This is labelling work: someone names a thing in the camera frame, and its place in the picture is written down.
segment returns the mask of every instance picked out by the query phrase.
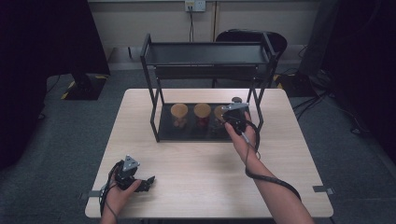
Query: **black metal rack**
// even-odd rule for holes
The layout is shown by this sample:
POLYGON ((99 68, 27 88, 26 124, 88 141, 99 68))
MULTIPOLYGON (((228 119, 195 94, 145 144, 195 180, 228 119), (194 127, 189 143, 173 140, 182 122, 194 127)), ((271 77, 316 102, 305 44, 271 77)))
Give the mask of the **black metal rack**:
MULTIPOLYGON (((228 138, 228 134, 216 133, 213 135, 210 130, 199 129, 184 132, 174 130, 174 134, 161 134, 162 131, 164 133, 172 131, 167 128, 168 124, 166 122, 169 120, 171 104, 166 104, 163 99, 161 79, 246 78, 246 76, 249 76, 251 84, 247 103, 249 103, 250 97, 253 94, 260 119, 258 128, 259 130, 261 129, 263 119, 260 102, 266 83, 265 81, 262 82, 258 95, 255 91, 258 66, 266 65, 265 73, 269 75, 275 62, 275 53, 267 35, 263 36, 261 42, 153 43, 150 34, 147 34, 140 53, 140 59, 153 105, 150 124, 157 142, 161 139, 219 141, 228 138), (155 94, 149 78, 148 66, 154 66, 155 68, 158 85, 155 94), (159 97, 161 97, 163 111, 161 114, 160 129, 157 131, 154 118, 159 97)), ((210 104, 211 107, 217 105, 227 105, 227 103, 210 104)))

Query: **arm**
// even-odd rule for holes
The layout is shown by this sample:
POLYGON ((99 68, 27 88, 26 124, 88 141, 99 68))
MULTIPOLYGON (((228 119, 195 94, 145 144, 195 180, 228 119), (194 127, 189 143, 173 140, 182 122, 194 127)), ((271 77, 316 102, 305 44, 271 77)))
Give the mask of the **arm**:
MULTIPOLYGON (((236 152, 251 173, 275 177, 257 158, 254 148, 249 146, 245 139, 234 131, 231 124, 226 123, 225 128, 233 140, 236 152)), ((254 130, 247 126, 245 134, 255 146, 254 130)), ((254 183, 276 223, 314 223, 305 206, 289 189, 262 180, 254 179, 254 183)))
POLYGON ((103 214, 100 223, 101 224, 115 224, 117 223, 117 216, 122 210, 123 206, 128 202, 129 197, 139 187, 141 180, 136 180, 128 189, 122 190, 114 182, 111 186, 111 190, 108 192, 106 197, 106 205, 103 209, 103 214))

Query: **hand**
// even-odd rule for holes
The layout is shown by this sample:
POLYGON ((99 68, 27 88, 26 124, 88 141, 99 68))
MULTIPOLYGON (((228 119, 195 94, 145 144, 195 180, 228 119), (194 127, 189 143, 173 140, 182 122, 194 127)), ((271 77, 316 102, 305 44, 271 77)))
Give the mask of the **hand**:
MULTIPOLYGON (((245 112, 245 117, 246 120, 251 121, 250 115, 248 114, 248 112, 245 112)), ((238 135, 235 130, 233 129, 233 126, 226 122, 225 123, 225 130, 227 130, 227 133, 230 135, 231 139, 233 140, 233 147, 236 149, 236 152, 239 154, 239 156, 241 157, 241 160, 243 162, 246 162, 247 159, 247 154, 249 154, 250 156, 253 155, 255 158, 257 158, 255 156, 255 151, 254 148, 252 146, 250 146, 244 139, 243 136, 238 135)), ((245 135, 248 138, 248 140, 250 141, 251 145, 253 145, 254 147, 256 146, 256 134, 253 130, 252 127, 250 127, 249 125, 247 126, 246 130, 245 130, 245 135)))
POLYGON ((142 180, 136 179, 136 181, 128 189, 122 190, 117 186, 114 175, 111 177, 111 179, 112 184, 110 185, 110 191, 108 192, 106 197, 106 204, 103 209, 101 223, 117 223, 116 218, 119 215, 120 211, 128 202, 129 197, 134 193, 134 191, 140 186, 140 183, 142 182, 142 180))

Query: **office chair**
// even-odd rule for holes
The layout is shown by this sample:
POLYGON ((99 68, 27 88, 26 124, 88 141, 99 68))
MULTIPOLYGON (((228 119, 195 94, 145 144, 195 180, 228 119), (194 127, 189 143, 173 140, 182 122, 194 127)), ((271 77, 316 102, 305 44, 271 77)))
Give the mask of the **office chair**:
MULTIPOLYGON (((276 54, 274 66, 272 67, 270 76, 266 78, 265 69, 259 67, 258 71, 258 81, 263 83, 265 79, 268 81, 267 88, 270 88, 274 79, 275 70, 277 67, 277 63, 279 61, 280 56, 285 51, 286 47, 288 46, 288 41, 283 35, 274 32, 268 31, 257 31, 257 30, 246 30, 246 29, 232 29, 227 30, 220 33, 216 37, 216 42, 261 42, 262 41, 262 34, 266 33, 268 38, 271 42, 271 45, 274 49, 276 54)), ((250 81, 250 78, 246 79, 238 79, 243 81, 250 81)), ((217 80, 213 78, 212 80, 212 88, 215 88, 217 80)))

